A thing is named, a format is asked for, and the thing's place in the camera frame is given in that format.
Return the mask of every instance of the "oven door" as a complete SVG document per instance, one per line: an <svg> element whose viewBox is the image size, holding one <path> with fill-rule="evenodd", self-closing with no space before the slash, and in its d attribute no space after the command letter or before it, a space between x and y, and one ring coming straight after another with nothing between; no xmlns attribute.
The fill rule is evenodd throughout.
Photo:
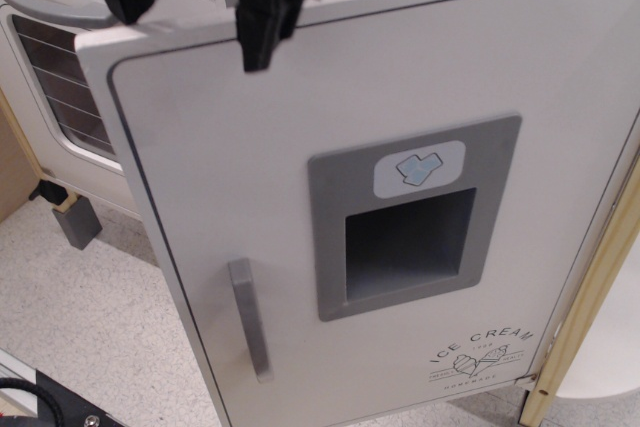
<svg viewBox="0 0 640 427"><path fill-rule="evenodd" d="M252 75L227 14L78 37L222 422L538 372L640 143L639 31L640 0L310 1Z"/></svg>
<svg viewBox="0 0 640 427"><path fill-rule="evenodd" d="M48 178L137 216L87 87L74 37L113 25L102 0L0 0L0 88ZM224 8L224 0L158 0L142 22Z"/></svg>
<svg viewBox="0 0 640 427"><path fill-rule="evenodd" d="M135 214L122 168L77 60L83 29L0 7L2 90L43 172L75 192Z"/></svg>

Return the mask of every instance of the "white door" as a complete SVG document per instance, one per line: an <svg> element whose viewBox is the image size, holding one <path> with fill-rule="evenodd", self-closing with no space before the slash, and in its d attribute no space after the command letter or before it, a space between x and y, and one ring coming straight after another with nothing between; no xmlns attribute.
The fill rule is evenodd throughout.
<svg viewBox="0 0 640 427"><path fill-rule="evenodd" d="M252 75L242 71L231 15L79 37L223 423L347 425L535 373L640 140L638 32L640 0L312 1L270 69ZM486 135L480 144L459 139L456 129L505 118L522 124L480 274L453 290L321 320L317 282L326 279L316 265L327 244L319 237L344 244L345 231L319 234L325 212L309 161L370 158L382 145L391 150L380 162L402 169L392 155L425 161L411 143L424 135L425 148L450 143L436 149L440 160L461 156L461 174L443 181L453 186L483 175L503 148ZM404 147L394 150L398 139ZM474 164L482 151L488 157ZM427 171L437 168L430 159ZM344 182L336 171L336 196L321 204L327 216L351 185L348 170ZM373 192L377 174L368 172L356 183ZM380 205L431 198L421 192ZM484 204L476 199L473 209ZM480 225L473 209L467 239ZM375 234L378 224L362 219ZM253 272L264 338L245 327L263 382L229 275L238 259ZM455 269L440 273L455 278ZM348 291L344 275L336 282ZM261 340L268 359L255 358Z"/></svg>

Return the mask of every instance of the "refrigerator door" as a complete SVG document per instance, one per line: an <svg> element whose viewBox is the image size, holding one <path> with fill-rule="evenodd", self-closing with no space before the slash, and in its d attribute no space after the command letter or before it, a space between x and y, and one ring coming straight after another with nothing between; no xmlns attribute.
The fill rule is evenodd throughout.
<svg viewBox="0 0 640 427"><path fill-rule="evenodd" d="M638 32L640 0L311 1L255 75L232 13L79 37L222 422L535 373L638 147Z"/></svg>

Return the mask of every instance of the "door handle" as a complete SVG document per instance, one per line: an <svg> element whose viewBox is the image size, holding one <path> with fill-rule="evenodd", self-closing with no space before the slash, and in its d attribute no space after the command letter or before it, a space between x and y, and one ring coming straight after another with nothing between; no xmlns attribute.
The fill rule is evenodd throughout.
<svg viewBox="0 0 640 427"><path fill-rule="evenodd" d="M256 371L258 382L261 384L270 382L273 380L273 371L262 328L253 275L251 275L251 263L249 259L238 259L229 262L228 267L253 369Z"/></svg>
<svg viewBox="0 0 640 427"><path fill-rule="evenodd" d="M106 5L90 2L69 7L50 0L5 0L14 9L35 19L67 27L102 29L118 22Z"/></svg>

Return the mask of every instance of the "floor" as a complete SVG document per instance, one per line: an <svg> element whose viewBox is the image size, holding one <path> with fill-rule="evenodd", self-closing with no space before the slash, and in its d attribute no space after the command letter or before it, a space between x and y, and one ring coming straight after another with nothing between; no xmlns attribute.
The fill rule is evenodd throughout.
<svg viewBox="0 0 640 427"><path fill-rule="evenodd" d="M84 251L42 199L0 224L0 349L131 427L219 426L142 224L94 207L104 229ZM507 387L357 427L513 427L523 395ZM556 400L542 425L640 427L640 393Z"/></svg>

